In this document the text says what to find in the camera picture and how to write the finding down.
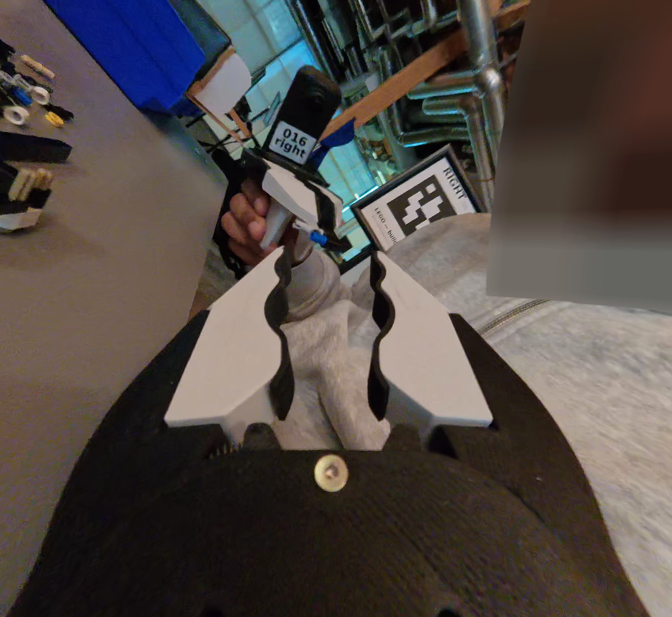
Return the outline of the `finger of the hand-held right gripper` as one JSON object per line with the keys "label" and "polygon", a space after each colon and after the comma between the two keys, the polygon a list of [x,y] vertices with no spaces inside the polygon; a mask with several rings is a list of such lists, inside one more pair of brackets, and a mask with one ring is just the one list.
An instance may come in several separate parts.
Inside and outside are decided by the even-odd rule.
{"label": "finger of the hand-held right gripper", "polygon": [[342,222],[343,203],[328,188],[318,184],[310,184],[311,226],[327,235],[337,237]]}
{"label": "finger of the hand-held right gripper", "polygon": [[303,221],[318,221],[315,192],[289,170],[266,170],[262,189],[285,210]]}

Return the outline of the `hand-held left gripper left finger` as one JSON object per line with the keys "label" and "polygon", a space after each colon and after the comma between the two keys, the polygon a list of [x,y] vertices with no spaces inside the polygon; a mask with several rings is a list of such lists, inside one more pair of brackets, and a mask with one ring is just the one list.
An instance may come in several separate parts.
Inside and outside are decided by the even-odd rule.
{"label": "hand-held left gripper left finger", "polygon": [[164,415],[170,428],[218,425],[231,442],[285,420],[294,373],[281,326],[291,264],[284,247],[214,302]]}

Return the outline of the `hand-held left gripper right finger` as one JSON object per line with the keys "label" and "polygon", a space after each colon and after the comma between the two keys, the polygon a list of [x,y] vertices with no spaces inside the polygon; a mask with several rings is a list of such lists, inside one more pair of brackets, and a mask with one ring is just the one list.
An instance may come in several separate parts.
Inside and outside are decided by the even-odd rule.
{"label": "hand-held left gripper right finger", "polygon": [[374,339],[367,400],[378,421],[428,439],[438,426],[486,428],[492,412],[447,309],[386,254],[370,263]]}

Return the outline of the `blue storage bin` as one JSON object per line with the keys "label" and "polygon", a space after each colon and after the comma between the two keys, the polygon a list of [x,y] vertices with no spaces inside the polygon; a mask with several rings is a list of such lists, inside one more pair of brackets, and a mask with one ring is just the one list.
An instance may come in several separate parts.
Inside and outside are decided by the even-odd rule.
{"label": "blue storage bin", "polygon": [[186,115],[186,92],[231,48],[197,0],[44,0],[140,110]]}

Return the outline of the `angled black lego beam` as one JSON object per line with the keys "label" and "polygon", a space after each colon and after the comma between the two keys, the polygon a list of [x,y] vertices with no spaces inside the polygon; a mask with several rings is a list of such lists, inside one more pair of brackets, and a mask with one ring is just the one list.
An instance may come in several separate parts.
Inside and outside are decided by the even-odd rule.
{"label": "angled black lego beam", "polygon": [[6,162],[65,163],[72,146],[37,135],[1,132],[1,159]]}

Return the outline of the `scattered small lego pieces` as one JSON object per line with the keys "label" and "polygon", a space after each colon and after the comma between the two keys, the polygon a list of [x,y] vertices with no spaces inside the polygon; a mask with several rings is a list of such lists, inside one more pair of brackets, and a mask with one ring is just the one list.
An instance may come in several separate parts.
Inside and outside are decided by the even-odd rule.
{"label": "scattered small lego pieces", "polygon": [[74,113],[55,104],[52,86],[19,71],[17,60],[37,75],[47,79],[55,77],[47,67],[1,41],[1,117],[13,126],[23,127],[28,124],[32,108],[40,107],[47,122],[54,127],[72,121]]}

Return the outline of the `person's right hand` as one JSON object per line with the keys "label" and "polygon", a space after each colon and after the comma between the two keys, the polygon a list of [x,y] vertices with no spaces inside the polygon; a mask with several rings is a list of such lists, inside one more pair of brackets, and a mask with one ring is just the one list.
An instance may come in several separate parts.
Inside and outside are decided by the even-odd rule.
{"label": "person's right hand", "polygon": [[247,267],[256,267],[278,247],[276,243],[266,248],[260,244],[265,236],[269,208],[270,197],[253,181],[246,180],[220,219],[228,238],[228,250]]}

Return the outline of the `metal pipes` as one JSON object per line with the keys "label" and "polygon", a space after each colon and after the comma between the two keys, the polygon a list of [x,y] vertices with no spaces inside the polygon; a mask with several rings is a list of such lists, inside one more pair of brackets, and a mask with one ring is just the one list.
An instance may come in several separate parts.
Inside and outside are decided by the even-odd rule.
{"label": "metal pipes", "polygon": [[464,120],[476,167],[474,192],[492,210],[495,168],[505,120],[505,83],[499,69],[495,26],[488,0],[457,0],[469,68],[448,75],[444,84],[428,81],[415,88],[422,111],[431,118]]}

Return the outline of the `person's right forearm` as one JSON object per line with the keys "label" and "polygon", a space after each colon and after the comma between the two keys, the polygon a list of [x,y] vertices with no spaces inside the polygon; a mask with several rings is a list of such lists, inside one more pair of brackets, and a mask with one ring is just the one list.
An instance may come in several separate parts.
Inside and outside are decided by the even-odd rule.
{"label": "person's right forearm", "polygon": [[373,304],[372,290],[364,284],[363,278],[352,286],[346,285],[333,260],[315,248],[292,267],[286,293],[287,324],[307,319],[340,300],[352,301],[363,310],[370,310]]}

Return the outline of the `framed marker sign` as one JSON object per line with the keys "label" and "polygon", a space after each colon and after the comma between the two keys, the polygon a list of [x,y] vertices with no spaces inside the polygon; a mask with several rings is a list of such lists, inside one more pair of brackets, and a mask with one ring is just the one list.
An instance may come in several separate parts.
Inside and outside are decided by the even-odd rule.
{"label": "framed marker sign", "polygon": [[448,143],[367,193],[350,210],[375,250],[388,252],[436,221],[483,213],[484,206]]}

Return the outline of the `black white lego assembly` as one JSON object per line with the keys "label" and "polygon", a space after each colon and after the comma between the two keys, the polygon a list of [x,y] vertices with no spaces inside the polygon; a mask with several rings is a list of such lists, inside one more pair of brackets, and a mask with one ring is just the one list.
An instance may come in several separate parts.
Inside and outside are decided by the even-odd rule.
{"label": "black white lego assembly", "polygon": [[1,233],[38,225],[52,193],[54,175],[45,168],[15,168],[1,163]]}

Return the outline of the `wooden beam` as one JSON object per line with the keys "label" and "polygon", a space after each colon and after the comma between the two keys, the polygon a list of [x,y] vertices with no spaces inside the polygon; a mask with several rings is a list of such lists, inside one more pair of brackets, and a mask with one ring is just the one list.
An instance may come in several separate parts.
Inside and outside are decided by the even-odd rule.
{"label": "wooden beam", "polygon": [[447,88],[449,84],[470,83],[481,93],[484,120],[492,137],[492,143],[498,146],[503,131],[505,100],[508,93],[507,82],[501,74],[516,59],[516,54],[506,54],[500,62],[494,58],[488,59],[483,65],[473,67],[469,72],[443,73],[441,70],[458,58],[463,51],[476,48],[476,28],[468,29],[468,19],[469,17],[463,14],[461,29],[441,40],[402,70],[392,76],[383,76],[380,86],[329,123],[321,140],[334,134],[349,122],[353,122],[355,129],[362,127],[414,90],[430,96],[435,94],[437,88]]}

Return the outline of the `glass block window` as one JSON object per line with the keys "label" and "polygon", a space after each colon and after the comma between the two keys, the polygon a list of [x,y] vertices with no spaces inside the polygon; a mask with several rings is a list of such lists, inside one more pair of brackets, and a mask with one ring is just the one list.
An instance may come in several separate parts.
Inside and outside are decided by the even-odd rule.
{"label": "glass block window", "polygon": [[251,74],[273,65],[292,78],[304,65],[320,67],[287,0],[197,0],[230,37]]}

